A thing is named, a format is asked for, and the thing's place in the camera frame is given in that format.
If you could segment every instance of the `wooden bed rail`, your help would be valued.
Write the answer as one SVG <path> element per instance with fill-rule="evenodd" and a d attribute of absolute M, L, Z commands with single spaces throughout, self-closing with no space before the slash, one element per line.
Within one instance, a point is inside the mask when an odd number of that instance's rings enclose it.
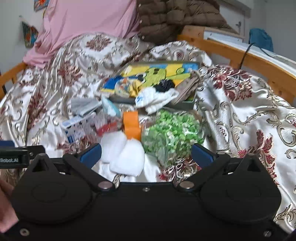
<path fill-rule="evenodd" d="M 204 40 L 189 35 L 179 35 L 178 40 L 186 40 L 191 45 L 204 50 L 208 54 L 214 53 L 230 59 L 230 66 L 238 68 L 243 58 L 244 51 L 233 48 L 213 40 Z M 268 81 L 274 93 L 281 96 L 290 104 L 296 95 L 296 77 L 281 67 L 262 59 L 251 53 L 247 53 L 244 66 L 262 74 Z"/>
<path fill-rule="evenodd" d="M 27 65 L 25 63 L 19 63 L 17 66 L 0 76 L 0 100 L 5 96 L 2 86 L 9 80 L 13 83 L 17 82 L 17 74 L 22 70 L 26 69 Z"/>

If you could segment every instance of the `pink sheet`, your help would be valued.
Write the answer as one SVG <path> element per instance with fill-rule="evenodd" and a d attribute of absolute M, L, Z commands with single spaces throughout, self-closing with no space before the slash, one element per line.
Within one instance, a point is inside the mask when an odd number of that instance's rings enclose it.
<path fill-rule="evenodd" d="M 50 0 L 35 45 L 23 61 L 44 68 L 74 37 L 102 32 L 130 38 L 138 25 L 136 0 Z"/>

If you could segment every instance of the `brown puffer coat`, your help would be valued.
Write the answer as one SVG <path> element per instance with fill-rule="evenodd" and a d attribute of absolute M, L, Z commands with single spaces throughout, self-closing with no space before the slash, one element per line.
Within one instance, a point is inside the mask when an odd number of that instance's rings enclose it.
<path fill-rule="evenodd" d="M 157 45 L 176 40 L 184 25 L 215 27 L 236 33 L 215 0 L 137 0 L 140 37 Z"/>

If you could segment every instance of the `clear plastic bag of green pieces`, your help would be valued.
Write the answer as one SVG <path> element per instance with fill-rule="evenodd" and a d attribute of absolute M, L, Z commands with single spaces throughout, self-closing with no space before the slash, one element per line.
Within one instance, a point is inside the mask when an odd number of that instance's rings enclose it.
<path fill-rule="evenodd" d="M 204 131 L 196 112 L 160 109 L 156 121 L 142 131 L 146 153 L 154 155 L 163 167 L 169 167 L 180 157 L 191 155 L 194 143 L 204 142 Z"/>

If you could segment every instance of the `floral bedspread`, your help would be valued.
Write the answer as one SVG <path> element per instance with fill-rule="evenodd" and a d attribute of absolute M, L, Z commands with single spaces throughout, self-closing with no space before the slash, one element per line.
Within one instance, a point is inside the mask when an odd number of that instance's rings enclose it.
<path fill-rule="evenodd" d="M 262 79 L 245 71 L 212 66 L 209 57 L 184 41 L 149 49 L 134 37 L 103 34 L 77 37 L 63 46 L 44 68 L 29 67 L 0 103 L 0 139 L 16 146 L 43 145 L 50 157 L 83 150 L 88 140 L 67 142 L 60 123 L 72 116 L 73 97 L 95 98 L 101 84 L 130 61 L 202 61 L 203 86 L 196 108 L 207 130 L 205 147 L 244 157 L 255 153 L 278 186 L 282 203 L 275 222 L 287 232 L 296 228 L 296 110 L 276 96 Z M 110 181 L 178 182 L 196 173 L 190 159 L 160 169 L 146 157 L 143 173 L 127 177 L 98 162 L 93 170 Z M 1 178 L 16 183 L 19 170 L 1 170 Z"/>

